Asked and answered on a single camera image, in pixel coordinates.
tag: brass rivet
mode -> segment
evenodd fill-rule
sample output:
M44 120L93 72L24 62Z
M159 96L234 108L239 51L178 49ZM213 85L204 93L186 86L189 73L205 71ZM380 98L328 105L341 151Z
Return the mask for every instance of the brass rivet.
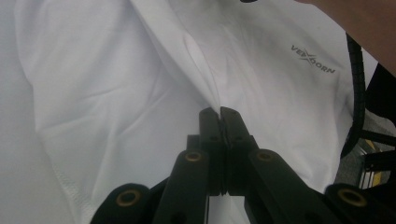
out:
M117 205L120 207L128 207L136 204L139 202L141 194L138 190L135 189L128 189L125 190L123 193L119 194L117 197Z
M344 202L357 207L364 207L367 205L367 200L353 189L339 189L338 197L340 197Z
M202 155L199 152L190 152L186 154L185 158L187 161L200 161Z
M264 152L259 152L259 153L257 153L257 158L258 158L260 161L271 161L271 160L272 160L272 156L269 155L269 154L266 154L266 153L264 153Z

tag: white fabric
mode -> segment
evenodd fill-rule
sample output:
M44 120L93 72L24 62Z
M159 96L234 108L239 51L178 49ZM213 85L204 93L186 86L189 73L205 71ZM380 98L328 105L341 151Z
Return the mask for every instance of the white fabric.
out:
M208 106L238 110L259 146L311 188L333 182L352 85L345 34L317 9L287 0L1 5L1 223L89 223L117 186L169 176ZM212 199L210 223L248 223L242 202Z

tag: skin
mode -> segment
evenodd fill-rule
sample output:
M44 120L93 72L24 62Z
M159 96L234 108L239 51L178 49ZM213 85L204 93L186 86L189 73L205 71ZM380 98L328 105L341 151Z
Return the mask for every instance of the skin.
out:
M396 77L396 0L296 0L336 21Z

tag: black plastic part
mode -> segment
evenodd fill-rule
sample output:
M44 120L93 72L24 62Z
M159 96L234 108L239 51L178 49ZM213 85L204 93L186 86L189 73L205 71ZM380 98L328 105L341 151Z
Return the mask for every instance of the black plastic part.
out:
M391 171L396 169L396 151L377 152L365 155L364 169L366 172Z
M396 137L385 135L382 133L373 133L363 130L361 131L361 138L396 147Z
M396 181L365 189L365 191L374 196L387 208L393 210L393 213L396 213Z
M248 154L258 149L254 138L250 136L241 115L230 108L220 109L224 132L228 141L227 188L232 196L248 194Z
M329 206L343 223L396 223L395 213L362 189L337 184L327 187L325 195Z
M208 172L209 158L204 151L182 151L177 157L152 223L206 223Z
M209 192L210 196L224 195L227 192L225 164L227 146L224 143L219 115L208 108L199 114L200 149L210 157Z
M149 189L126 184L114 189L98 208L91 224L147 224L145 220Z
M341 157L345 157L361 138L361 130L364 124L365 115L365 91L364 63L361 46L349 35L346 35L346 42L349 51L349 60L352 70L353 80L353 122L344 144Z
M199 135L188 135L187 136L187 150L200 149Z
M274 221L257 192L252 189L245 197L245 211L250 224L272 224Z
M158 209L161 197L163 196L163 191L165 190L166 184L168 183L168 178L161 181L159 184L154 186L149 190L149 199L146 206L145 215L143 216L143 223L151 223L154 218L154 214Z
M341 223L302 179L275 152L249 154L252 185L277 223Z

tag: printed logo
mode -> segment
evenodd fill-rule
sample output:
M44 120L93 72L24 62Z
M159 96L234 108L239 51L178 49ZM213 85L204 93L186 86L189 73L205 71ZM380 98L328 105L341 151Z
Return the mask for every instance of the printed logo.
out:
M334 73L335 72L335 69L332 69L329 66L326 66L323 63L321 63L318 60L317 55L309 54L306 49L299 49L298 47L295 47L294 45L292 45L291 50L300 56L300 60L308 62L309 64L311 64L311 66L314 66L325 73Z

